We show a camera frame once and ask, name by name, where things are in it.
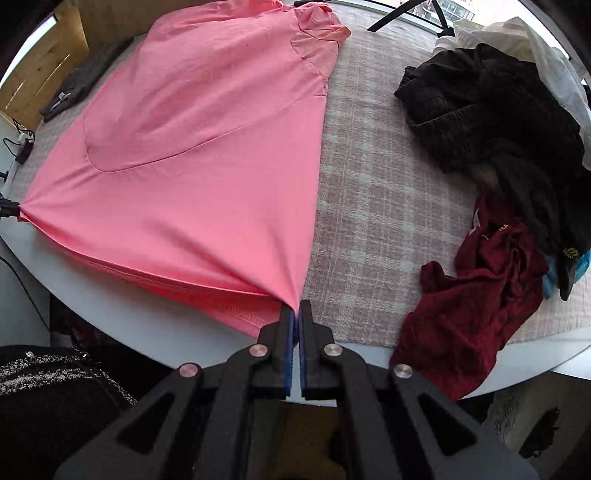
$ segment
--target white cloth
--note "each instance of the white cloth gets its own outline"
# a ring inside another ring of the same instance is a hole
[[[591,109],[581,78],[564,54],[550,47],[518,17],[487,27],[468,20],[458,20],[453,24],[453,31],[455,38],[445,36],[436,41],[433,55],[456,48],[476,48],[479,43],[486,43],[519,60],[535,62],[540,80],[560,106],[581,126],[585,147],[583,165],[591,170]]]

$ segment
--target black clothing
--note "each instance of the black clothing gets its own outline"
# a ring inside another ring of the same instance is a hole
[[[2,478],[53,479],[69,456],[134,403],[84,352],[0,348]]]
[[[407,67],[395,95],[444,172],[493,165],[540,248],[558,254],[563,270],[576,266],[591,245],[591,173],[582,166],[579,124],[534,63],[484,43],[444,51]]]
[[[41,110],[43,121],[47,123],[63,111],[84,100],[96,82],[100,80],[115,59],[131,45],[132,41],[133,38],[130,38],[117,44],[104,46],[72,70],[51,101]]]

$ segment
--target metal screw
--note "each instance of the metal screw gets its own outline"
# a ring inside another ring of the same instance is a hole
[[[184,378],[191,378],[197,375],[199,372],[199,367],[195,364],[183,364],[181,368],[178,369],[178,373],[181,374],[181,377]]]
[[[343,353],[343,347],[337,345],[336,343],[327,343],[324,346],[324,352],[328,356],[339,356]]]
[[[268,351],[269,349],[267,348],[267,346],[263,345],[262,343],[256,343],[248,349],[248,352],[252,356],[265,356]]]
[[[394,367],[394,375],[398,378],[411,378],[413,375],[413,368],[407,364],[398,364]]]

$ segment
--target building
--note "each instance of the building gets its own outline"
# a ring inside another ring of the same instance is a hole
[[[464,18],[466,20],[472,20],[474,18],[474,9],[472,7],[473,0],[439,0],[443,15],[449,22],[449,24]],[[433,2],[429,0],[423,4],[417,5],[412,13],[422,17],[426,20],[439,24],[439,18],[437,12],[433,7]]]

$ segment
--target white round table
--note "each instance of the white round table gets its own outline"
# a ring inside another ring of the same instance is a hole
[[[192,307],[79,264],[29,223],[3,218],[0,236],[37,280],[65,305],[107,335],[165,365],[176,368],[191,361],[208,367],[254,343],[253,338]],[[367,363],[381,367],[388,365],[392,352],[377,346],[343,345],[360,353]],[[490,376],[470,396],[499,390],[551,370],[590,345],[591,328],[507,345],[499,352]],[[301,401],[298,369],[296,351],[293,401]]]

